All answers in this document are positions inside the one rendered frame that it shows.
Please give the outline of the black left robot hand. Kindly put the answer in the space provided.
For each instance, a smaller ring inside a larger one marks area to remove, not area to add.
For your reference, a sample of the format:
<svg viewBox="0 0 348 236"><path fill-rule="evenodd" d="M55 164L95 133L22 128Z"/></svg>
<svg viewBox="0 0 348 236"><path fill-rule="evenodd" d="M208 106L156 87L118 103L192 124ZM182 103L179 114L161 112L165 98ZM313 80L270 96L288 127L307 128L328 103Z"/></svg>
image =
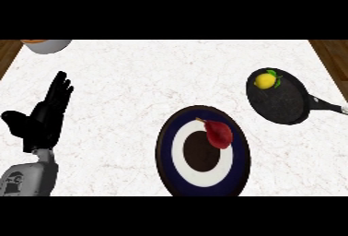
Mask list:
<svg viewBox="0 0 348 236"><path fill-rule="evenodd" d="M64 114L71 99L74 86L67 73L59 72L46 93L44 100L34 107L31 115L5 111L2 119L10 133L24 139L24 152L36 149L52 149L59 142Z"/></svg>

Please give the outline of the blue and white plate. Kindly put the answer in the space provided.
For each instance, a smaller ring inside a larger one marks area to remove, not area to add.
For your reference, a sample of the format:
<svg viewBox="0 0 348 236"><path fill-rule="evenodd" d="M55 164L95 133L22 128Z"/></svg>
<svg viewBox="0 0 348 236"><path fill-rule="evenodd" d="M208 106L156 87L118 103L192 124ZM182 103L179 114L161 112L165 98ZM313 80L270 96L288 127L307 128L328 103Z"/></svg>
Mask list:
<svg viewBox="0 0 348 236"><path fill-rule="evenodd" d="M223 122L233 142L215 148L207 138L205 121ZM168 192L176 196L238 196L251 172L251 151L242 129L217 108L195 105L179 110L162 126L155 159Z"/></svg>

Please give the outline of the yellow lemon with leaves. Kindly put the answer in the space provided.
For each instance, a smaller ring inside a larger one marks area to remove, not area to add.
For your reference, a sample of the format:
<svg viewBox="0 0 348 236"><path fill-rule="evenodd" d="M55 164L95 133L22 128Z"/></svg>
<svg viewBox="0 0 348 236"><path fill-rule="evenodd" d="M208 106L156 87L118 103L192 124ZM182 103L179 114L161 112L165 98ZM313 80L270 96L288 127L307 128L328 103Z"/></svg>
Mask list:
<svg viewBox="0 0 348 236"><path fill-rule="evenodd" d="M280 78L276 71L269 69L264 74L255 77L254 85L260 89L277 88L280 86Z"/></svg>

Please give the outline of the black frying pan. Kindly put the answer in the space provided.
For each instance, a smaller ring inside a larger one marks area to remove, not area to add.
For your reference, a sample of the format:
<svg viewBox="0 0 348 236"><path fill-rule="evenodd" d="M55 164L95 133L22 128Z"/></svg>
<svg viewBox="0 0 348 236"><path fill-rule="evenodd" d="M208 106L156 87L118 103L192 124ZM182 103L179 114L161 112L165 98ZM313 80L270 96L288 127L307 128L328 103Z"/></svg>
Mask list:
<svg viewBox="0 0 348 236"><path fill-rule="evenodd" d="M254 81L269 70L280 77L280 85L261 89ZM255 112L277 124L301 123L311 110L328 110L348 115L348 107L338 106L310 95L301 80L277 68L266 67L252 72L246 82L246 96Z"/></svg>

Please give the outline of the grey bowl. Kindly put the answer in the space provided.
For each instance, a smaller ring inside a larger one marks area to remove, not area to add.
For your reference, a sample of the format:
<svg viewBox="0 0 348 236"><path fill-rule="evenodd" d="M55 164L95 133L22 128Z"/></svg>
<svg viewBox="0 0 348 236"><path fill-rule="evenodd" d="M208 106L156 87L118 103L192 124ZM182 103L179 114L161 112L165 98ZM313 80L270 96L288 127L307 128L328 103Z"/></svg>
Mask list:
<svg viewBox="0 0 348 236"><path fill-rule="evenodd" d="M61 51L71 40L22 40L24 45L37 54L50 54Z"/></svg>

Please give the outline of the red pear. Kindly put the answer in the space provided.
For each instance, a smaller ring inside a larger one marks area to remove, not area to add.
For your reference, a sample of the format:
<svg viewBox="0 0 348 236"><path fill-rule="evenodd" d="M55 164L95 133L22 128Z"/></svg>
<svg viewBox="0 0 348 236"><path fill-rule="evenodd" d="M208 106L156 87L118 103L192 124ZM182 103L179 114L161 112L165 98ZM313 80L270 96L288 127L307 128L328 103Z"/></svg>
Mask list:
<svg viewBox="0 0 348 236"><path fill-rule="evenodd" d="M232 145L235 138L230 126L223 122L202 120L201 118L196 118L196 120L204 123L210 144L215 148L226 149Z"/></svg>

